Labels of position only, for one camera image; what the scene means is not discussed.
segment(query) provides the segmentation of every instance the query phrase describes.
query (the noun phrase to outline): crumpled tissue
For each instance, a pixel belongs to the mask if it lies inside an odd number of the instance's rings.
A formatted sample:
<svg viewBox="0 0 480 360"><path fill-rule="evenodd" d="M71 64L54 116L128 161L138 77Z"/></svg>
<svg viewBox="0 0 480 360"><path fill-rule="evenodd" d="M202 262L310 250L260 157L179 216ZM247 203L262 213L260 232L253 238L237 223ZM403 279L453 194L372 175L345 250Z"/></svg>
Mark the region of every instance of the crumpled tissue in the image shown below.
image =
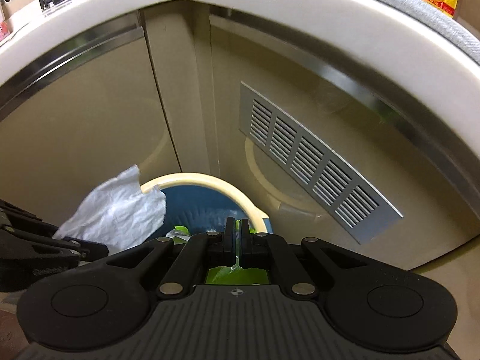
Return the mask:
<svg viewBox="0 0 480 360"><path fill-rule="evenodd" d="M105 244L109 255L140 245L163 225L167 203L159 187L140 189L138 166L97 186L53 238Z"/></svg>

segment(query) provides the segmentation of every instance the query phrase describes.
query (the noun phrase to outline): silver screw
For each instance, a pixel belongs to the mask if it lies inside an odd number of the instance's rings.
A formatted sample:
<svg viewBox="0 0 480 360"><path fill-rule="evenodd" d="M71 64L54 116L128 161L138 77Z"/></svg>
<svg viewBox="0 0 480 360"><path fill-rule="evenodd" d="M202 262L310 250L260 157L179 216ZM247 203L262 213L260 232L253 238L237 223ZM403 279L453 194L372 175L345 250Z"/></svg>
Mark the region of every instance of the silver screw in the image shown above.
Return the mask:
<svg viewBox="0 0 480 360"><path fill-rule="evenodd" d="M180 283L164 283L158 289L165 295L177 295L183 291L183 286Z"/></svg>
<svg viewBox="0 0 480 360"><path fill-rule="evenodd" d="M315 286L310 283L296 283L292 285L292 291L297 295L310 295L315 292Z"/></svg>

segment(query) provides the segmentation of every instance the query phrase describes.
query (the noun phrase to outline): white countertop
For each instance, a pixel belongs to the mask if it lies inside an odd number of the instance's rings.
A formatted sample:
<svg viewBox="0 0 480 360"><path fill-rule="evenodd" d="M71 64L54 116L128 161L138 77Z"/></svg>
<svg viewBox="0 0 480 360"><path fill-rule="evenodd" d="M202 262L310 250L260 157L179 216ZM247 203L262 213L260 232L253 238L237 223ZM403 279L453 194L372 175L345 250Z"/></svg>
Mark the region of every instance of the white countertop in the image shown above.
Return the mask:
<svg viewBox="0 0 480 360"><path fill-rule="evenodd" d="M52 8L0 47L0 86L88 28L165 1L72 0ZM480 66L412 17L376 0L193 1L263 17L333 45L419 99L480 158Z"/></svg>

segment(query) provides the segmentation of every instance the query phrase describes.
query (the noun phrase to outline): brown floor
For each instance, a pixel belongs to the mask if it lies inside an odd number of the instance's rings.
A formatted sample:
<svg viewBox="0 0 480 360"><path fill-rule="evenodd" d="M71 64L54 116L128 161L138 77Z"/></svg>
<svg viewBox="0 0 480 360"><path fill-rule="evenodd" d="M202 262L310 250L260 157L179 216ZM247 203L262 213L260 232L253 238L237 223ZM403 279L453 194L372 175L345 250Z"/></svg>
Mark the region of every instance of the brown floor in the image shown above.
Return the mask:
<svg viewBox="0 0 480 360"><path fill-rule="evenodd" d="M17 316L0 310L0 359L15 359L27 345Z"/></svg>

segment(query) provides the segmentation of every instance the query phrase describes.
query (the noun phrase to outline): air vent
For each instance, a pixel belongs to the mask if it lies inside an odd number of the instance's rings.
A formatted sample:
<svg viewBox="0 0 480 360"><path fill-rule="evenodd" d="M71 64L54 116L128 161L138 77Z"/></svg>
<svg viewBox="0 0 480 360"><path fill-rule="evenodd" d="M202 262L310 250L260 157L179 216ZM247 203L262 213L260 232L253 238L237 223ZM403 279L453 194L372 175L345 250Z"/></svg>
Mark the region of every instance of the air vent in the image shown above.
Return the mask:
<svg viewBox="0 0 480 360"><path fill-rule="evenodd" d="M286 164L289 159L296 133L292 127L277 117L273 129L272 142L270 143L270 152L283 164Z"/></svg>
<svg viewBox="0 0 480 360"><path fill-rule="evenodd" d="M271 119L272 112L254 100L251 110L250 134L262 145L265 145L267 141Z"/></svg>
<svg viewBox="0 0 480 360"><path fill-rule="evenodd" d="M302 137L290 170L304 183L308 184L317 170L323 153Z"/></svg>
<svg viewBox="0 0 480 360"><path fill-rule="evenodd" d="M285 111L241 84L240 130L359 243L402 218L360 173Z"/></svg>

